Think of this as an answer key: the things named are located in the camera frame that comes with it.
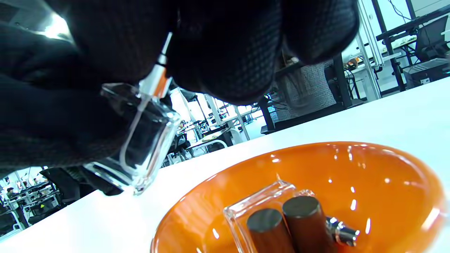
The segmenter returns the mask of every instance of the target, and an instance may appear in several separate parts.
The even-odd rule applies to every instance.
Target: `glass perfume bottle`
[[[164,50],[152,72],[139,87],[125,83],[108,83],[101,95],[129,122],[128,133],[117,154],[85,167],[122,190],[139,195],[154,181],[157,171],[172,144],[180,115],[163,104],[171,78],[165,77]]]

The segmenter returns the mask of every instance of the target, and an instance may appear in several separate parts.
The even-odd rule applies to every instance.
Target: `dark brown cylinder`
[[[283,213],[298,252],[337,251],[326,228],[326,217],[316,198],[310,196],[292,198],[283,204]]]
[[[295,253],[283,215],[275,209],[254,212],[247,228],[258,253]]]

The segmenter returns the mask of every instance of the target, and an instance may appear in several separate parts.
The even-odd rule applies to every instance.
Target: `black glove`
[[[304,63],[341,53],[359,27],[354,0],[47,0],[73,43],[0,27],[0,176],[113,155],[129,122],[103,83],[146,77],[168,32],[167,73],[187,90],[250,104],[270,87],[283,40]]]

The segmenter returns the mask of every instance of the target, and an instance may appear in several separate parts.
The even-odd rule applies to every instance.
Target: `orange bowl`
[[[423,252],[444,224],[441,183],[417,158],[375,144],[316,143],[263,154],[205,180],[165,215],[151,251],[237,252],[224,208],[278,177],[312,190],[327,216],[361,231],[356,247],[339,252]]]

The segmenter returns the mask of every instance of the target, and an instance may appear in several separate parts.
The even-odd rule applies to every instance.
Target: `black chair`
[[[13,231],[15,224],[16,220],[11,212],[0,213],[0,236]]]
[[[418,30],[415,56],[421,62],[445,58],[446,52],[450,50],[444,35],[441,35],[446,29],[447,19],[448,16],[444,16]]]
[[[80,199],[80,184],[61,168],[48,168],[40,172],[59,190],[56,199],[59,205],[53,206],[53,198],[43,196],[33,202],[29,210],[34,216],[28,219],[29,224],[36,224],[62,208]]]
[[[173,139],[172,145],[169,148],[169,151],[167,152],[168,155],[171,153],[174,154],[174,158],[180,155],[183,159],[187,159],[185,156],[185,150],[191,145],[191,143],[188,141],[188,136],[186,133],[181,135],[176,135]]]

